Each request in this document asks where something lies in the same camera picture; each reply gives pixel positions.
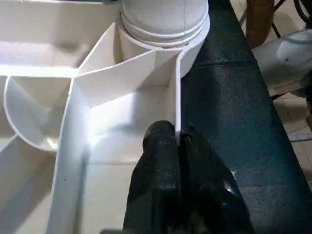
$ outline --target white plastic compartment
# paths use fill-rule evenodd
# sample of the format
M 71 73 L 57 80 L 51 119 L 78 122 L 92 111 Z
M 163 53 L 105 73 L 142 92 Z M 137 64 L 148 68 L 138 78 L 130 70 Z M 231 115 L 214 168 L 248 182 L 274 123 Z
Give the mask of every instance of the white plastic compartment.
M 6 191 L 15 188 L 2 202 L 3 230 L 121 229 L 146 129 L 169 120 L 179 140 L 180 79 L 209 31 L 209 18 L 187 46 L 163 50 L 127 34 L 117 20 L 118 3 L 0 1 L 0 9 L 4 106 L 10 125 L 28 143 L 8 137 L 0 152 L 0 158 L 9 156 L 4 160 L 16 158 L 10 171 L 18 175 L 3 184 Z M 32 146 L 58 148 L 52 198 L 55 159 Z M 24 199 L 34 205 L 20 206 Z
M 18 136 L 0 152 L 0 230 L 44 233 L 51 206 L 55 159 Z
M 153 122 L 168 120 L 179 139 L 180 79 L 189 71 L 208 30 L 182 52 L 150 50 L 73 79 L 47 233 L 122 228 L 144 133 Z
M 4 108 L 20 138 L 41 150 L 57 150 L 70 81 L 70 78 L 8 77 Z

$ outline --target tiled floor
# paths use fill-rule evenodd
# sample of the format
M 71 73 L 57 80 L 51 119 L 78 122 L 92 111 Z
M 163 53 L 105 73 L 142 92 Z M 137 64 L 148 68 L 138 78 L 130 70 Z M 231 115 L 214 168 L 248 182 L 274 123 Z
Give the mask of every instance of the tiled floor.
M 247 6 L 246 0 L 231 0 L 231 3 L 237 18 L 240 19 Z M 304 22 L 295 10 L 292 0 L 287 0 L 276 11 L 274 23 L 282 36 L 305 27 Z M 246 32 L 245 23 L 242 25 L 242 30 Z M 277 39 L 277 36 L 272 29 L 266 42 L 274 39 Z M 286 94 L 275 100 L 274 105 L 288 134 L 311 133 L 305 120 L 308 109 L 304 98 Z M 292 147 L 312 190 L 312 141 L 296 142 L 292 144 Z

